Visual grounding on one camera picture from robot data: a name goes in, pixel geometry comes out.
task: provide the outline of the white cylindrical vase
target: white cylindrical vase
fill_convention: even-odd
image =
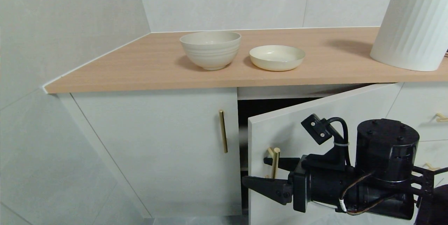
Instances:
[[[370,56],[402,69],[437,70],[448,49],[448,0],[390,0]]]

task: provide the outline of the ribbed bowl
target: ribbed bowl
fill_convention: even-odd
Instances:
[[[384,64],[433,71],[448,49],[448,0],[390,0],[370,56]]]
[[[240,48],[241,35],[229,31],[208,31],[184,35],[180,42],[187,57],[207,70],[230,64]]]

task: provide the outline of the cream bowl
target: cream bowl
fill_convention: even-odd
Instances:
[[[207,70],[230,64],[240,48],[241,35],[229,31],[207,31],[184,35],[180,42],[187,57]]]
[[[249,55],[252,63],[261,69],[287,71],[302,63],[305,52],[289,46],[267,45],[251,49]]]

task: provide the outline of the cabinet door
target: cabinet door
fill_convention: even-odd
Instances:
[[[376,84],[287,107],[248,119],[248,173],[269,175],[271,166],[263,163],[268,147],[280,148],[280,157],[301,157],[309,153],[324,154],[333,147],[330,141],[318,145],[301,126],[301,121],[315,113],[320,118],[341,117],[349,128],[349,150],[352,164],[356,152],[357,125],[364,120],[385,118],[402,84]],[[334,124],[342,133],[342,127]],[[277,178],[287,179],[288,172],[279,170]],[[306,213],[294,211],[292,204],[283,206],[255,191],[250,191],[249,214],[252,225],[374,225],[395,222],[392,218],[363,214],[349,216],[334,209],[309,203]]]
[[[415,128],[420,141],[448,139],[448,122],[437,122],[436,114],[448,117],[448,83],[405,83],[387,118]]]
[[[73,97],[152,217],[241,214],[236,88]]]

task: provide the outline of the robotic arm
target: robotic arm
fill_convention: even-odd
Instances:
[[[342,123],[344,137],[331,126],[335,121]],[[420,138],[416,130],[389,119],[360,123],[353,167],[343,119],[310,115],[301,124],[319,145],[334,137],[334,147],[324,155],[279,158],[278,167],[290,172],[288,179],[245,176],[244,186],[283,205],[293,202],[298,212],[306,212],[307,203],[317,201],[349,215],[371,212],[411,220],[416,205],[415,225],[448,224],[448,185],[434,189],[434,176],[448,168],[431,171],[413,165]],[[272,159],[265,158],[264,163],[272,165]]]

